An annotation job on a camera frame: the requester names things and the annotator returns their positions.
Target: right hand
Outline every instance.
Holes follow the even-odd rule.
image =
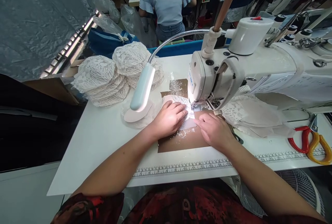
[[[237,143],[227,123],[213,113],[202,114],[194,122],[201,128],[205,141],[224,154]]]

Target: ruler markings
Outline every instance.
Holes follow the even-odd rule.
[[[296,151],[283,151],[254,155],[264,164],[299,161],[309,159],[306,154]],[[325,151],[323,148],[317,148],[314,151],[316,158],[324,158]],[[195,173],[201,171],[221,170],[233,168],[232,163],[227,158],[212,159],[197,162],[175,163],[160,166],[150,166],[137,168],[132,179],[150,178],[158,176],[170,176],[183,173]]]

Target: person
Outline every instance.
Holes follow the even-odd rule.
[[[52,223],[116,223],[123,206],[121,192],[142,157],[158,139],[174,134],[186,114],[185,105],[166,102],[146,128],[88,176]],[[261,219],[245,210],[237,195],[217,178],[156,185],[123,223],[325,223],[289,184],[235,140],[224,120],[202,114],[194,121],[205,141],[229,158],[268,216]]]
[[[139,3],[140,17],[153,14],[153,8],[157,14],[156,35],[160,41],[185,31],[182,23],[182,7],[196,6],[196,0],[141,0]]]

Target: red patterned shirt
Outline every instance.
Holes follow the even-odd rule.
[[[115,196],[69,198],[55,215],[53,224],[117,223],[123,193]],[[324,223],[308,216],[253,215],[219,178],[157,185],[132,209],[123,223]]]

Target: electric fan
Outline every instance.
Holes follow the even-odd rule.
[[[303,197],[312,207],[316,209],[323,217],[325,216],[324,204],[320,193],[311,178],[301,169],[277,171],[282,179],[284,179],[300,196]],[[267,215],[255,198],[250,193],[249,189],[241,182],[240,186],[240,200],[242,205],[254,215],[263,217]]]

